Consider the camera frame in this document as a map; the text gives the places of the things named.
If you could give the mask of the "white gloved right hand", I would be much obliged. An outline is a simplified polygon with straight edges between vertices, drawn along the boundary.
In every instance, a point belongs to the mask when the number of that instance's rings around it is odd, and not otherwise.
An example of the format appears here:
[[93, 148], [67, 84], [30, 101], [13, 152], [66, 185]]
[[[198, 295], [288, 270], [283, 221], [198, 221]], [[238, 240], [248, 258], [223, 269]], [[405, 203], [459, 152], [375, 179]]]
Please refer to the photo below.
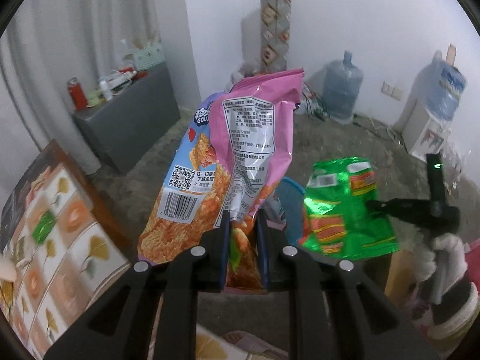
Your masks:
[[423, 297], [439, 305], [443, 295], [467, 271], [465, 248], [462, 239], [444, 233], [430, 241], [419, 242], [413, 251], [413, 272], [417, 283], [422, 284]]

